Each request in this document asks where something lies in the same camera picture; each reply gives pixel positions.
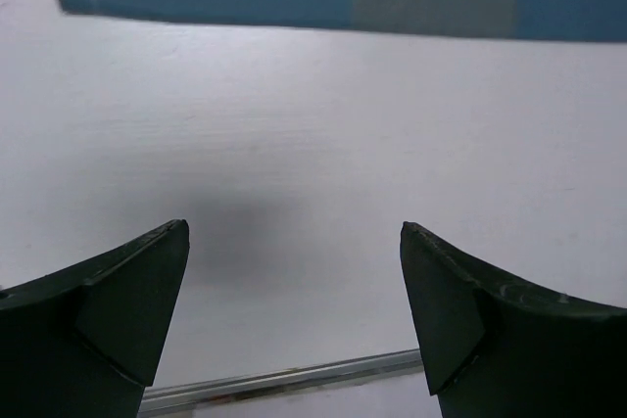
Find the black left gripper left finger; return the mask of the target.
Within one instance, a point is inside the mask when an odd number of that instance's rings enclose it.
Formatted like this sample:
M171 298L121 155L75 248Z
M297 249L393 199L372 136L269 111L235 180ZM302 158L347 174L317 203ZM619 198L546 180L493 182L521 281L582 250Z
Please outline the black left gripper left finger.
M2 416L136 416L188 255L189 225L175 219L2 291Z

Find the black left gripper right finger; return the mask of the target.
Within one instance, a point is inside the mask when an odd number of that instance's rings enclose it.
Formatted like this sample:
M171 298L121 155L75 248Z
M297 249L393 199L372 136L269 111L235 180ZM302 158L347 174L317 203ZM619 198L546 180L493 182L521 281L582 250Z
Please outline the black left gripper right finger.
M622 417L626 312L550 290L414 222L400 258L429 392L446 417Z

